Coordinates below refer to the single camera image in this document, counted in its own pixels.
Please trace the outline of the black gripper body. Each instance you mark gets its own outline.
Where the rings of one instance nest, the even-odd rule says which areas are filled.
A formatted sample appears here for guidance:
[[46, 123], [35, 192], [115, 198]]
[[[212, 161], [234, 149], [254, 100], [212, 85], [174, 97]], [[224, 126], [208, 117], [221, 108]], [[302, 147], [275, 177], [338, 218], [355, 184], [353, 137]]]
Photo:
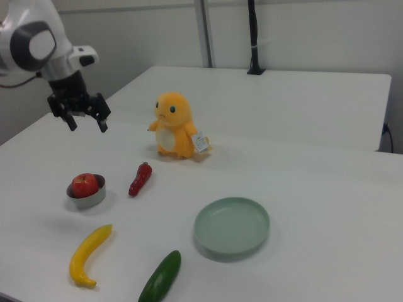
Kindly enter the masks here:
[[106, 121], [111, 111], [101, 93], [89, 94], [79, 71], [65, 79], [48, 82], [52, 94], [48, 97], [55, 117], [64, 122], [74, 121], [73, 116], [89, 115], [97, 121]]

